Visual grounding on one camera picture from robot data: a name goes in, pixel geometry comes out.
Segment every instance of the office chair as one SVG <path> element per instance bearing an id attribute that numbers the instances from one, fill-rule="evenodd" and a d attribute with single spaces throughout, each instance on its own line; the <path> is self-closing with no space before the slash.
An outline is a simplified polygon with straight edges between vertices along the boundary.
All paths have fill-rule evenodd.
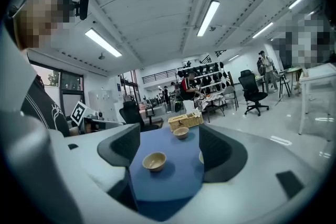
<path id="1" fill-rule="evenodd" d="M 259 92 L 257 82 L 254 74 L 251 70 L 244 70 L 240 72 L 240 77 L 238 78 L 240 84 L 243 86 L 244 97 L 246 102 L 251 101 L 255 103 L 254 105 L 248 105 L 247 110 L 245 111 L 245 115 L 248 111 L 252 109 L 256 109 L 258 111 L 258 116 L 260 116 L 259 108 L 267 108 L 269 110 L 269 106 L 261 105 L 259 103 L 260 100 L 265 99 L 267 97 L 267 93 Z"/>
<path id="2" fill-rule="evenodd" d="M 141 132 L 156 130 L 157 125 L 145 125 L 141 118 L 139 108 L 134 101 L 124 102 L 124 107 L 119 110 L 120 115 L 126 121 L 126 124 L 140 123 Z"/>

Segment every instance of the window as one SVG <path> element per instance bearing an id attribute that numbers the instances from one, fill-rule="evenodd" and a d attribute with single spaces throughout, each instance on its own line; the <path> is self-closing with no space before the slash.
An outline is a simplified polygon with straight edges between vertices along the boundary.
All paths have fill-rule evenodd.
<path id="1" fill-rule="evenodd" d="M 63 72 L 61 88 L 63 90 L 82 91 L 83 90 L 83 77 L 81 77 L 80 75 L 69 74 L 69 73 Z"/>
<path id="2" fill-rule="evenodd" d="M 70 115 L 78 101 L 85 104 L 83 76 L 66 71 L 61 72 L 61 104 L 64 115 L 70 120 Z"/>
<path id="3" fill-rule="evenodd" d="M 59 70 L 53 67 L 31 62 L 41 77 L 46 93 L 61 107 L 67 120 L 78 101 L 85 104 L 83 75 Z"/>
<path id="4" fill-rule="evenodd" d="M 59 85 L 59 71 L 49 68 L 32 65 L 36 73 L 41 77 L 45 86 L 58 87 Z"/>

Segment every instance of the stool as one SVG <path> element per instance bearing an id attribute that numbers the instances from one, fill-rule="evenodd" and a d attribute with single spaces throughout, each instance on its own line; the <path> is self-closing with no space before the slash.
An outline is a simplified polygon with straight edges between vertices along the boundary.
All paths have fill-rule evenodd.
<path id="1" fill-rule="evenodd" d="M 280 77 L 279 98 L 280 98 L 280 96 L 281 96 L 281 94 L 282 94 L 282 89 L 283 89 L 284 85 L 285 85 L 285 87 L 286 87 L 288 97 L 290 97 L 290 94 L 289 94 L 289 93 L 291 93 L 291 91 L 290 91 L 290 89 L 289 89 L 289 80 L 286 79 L 286 77 L 281 76 L 281 77 Z"/>

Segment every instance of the bowl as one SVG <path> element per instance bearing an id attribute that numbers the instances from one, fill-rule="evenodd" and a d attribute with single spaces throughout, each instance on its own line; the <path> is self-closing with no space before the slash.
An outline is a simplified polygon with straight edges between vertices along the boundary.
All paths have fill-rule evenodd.
<path id="1" fill-rule="evenodd" d="M 142 166 L 151 172 L 159 172 L 163 169 L 166 155 L 162 152 L 154 152 L 146 156 L 142 161 Z"/>
<path id="2" fill-rule="evenodd" d="M 186 139 L 188 137 L 188 132 L 189 132 L 189 128 L 181 127 L 181 128 L 178 128 L 174 131 L 174 135 L 178 139 Z"/>
<path id="3" fill-rule="evenodd" d="M 202 151 L 199 153 L 199 155 L 198 155 L 198 159 L 199 159 L 199 161 L 200 161 L 201 163 L 204 164 Z"/>

